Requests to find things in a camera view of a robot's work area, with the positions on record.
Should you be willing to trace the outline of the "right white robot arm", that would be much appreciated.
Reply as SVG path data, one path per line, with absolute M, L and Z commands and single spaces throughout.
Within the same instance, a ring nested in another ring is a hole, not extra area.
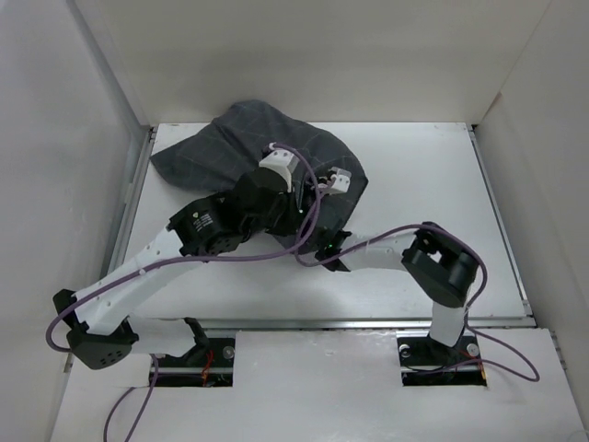
M 460 350 L 467 298 L 481 269 L 480 257 L 433 222 L 395 227 L 376 237 L 317 227 L 310 238 L 315 260 L 331 272 L 380 269 L 405 272 L 433 302 L 426 351 L 445 363 Z

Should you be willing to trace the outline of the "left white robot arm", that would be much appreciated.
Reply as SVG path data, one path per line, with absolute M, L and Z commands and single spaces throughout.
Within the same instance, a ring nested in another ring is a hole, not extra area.
M 71 353 L 100 370 L 137 354 L 170 355 L 200 363 L 210 344 L 201 324 L 142 318 L 135 311 L 176 278 L 208 262 L 240 262 L 241 244 L 259 233 L 289 237 L 320 199 L 315 177 L 296 189 L 286 169 L 260 166 L 229 191 L 194 200 L 176 212 L 140 252 L 98 282 L 53 297 L 57 319 L 69 328 Z

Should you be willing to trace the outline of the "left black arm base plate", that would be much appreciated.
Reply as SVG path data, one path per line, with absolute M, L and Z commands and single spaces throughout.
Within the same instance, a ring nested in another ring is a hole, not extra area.
M 236 356 L 234 337 L 216 337 L 209 349 L 189 362 L 182 357 L 158 357 L 159 388 L 228 388 L 234 382 Z

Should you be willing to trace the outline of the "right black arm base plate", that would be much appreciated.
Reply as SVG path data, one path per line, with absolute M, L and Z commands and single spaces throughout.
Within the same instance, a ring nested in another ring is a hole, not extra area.
M 404 387 L 486 387 L 478 340 L 462 336 L 447 347 L 429 336 L 398 337 L 398 359 Z

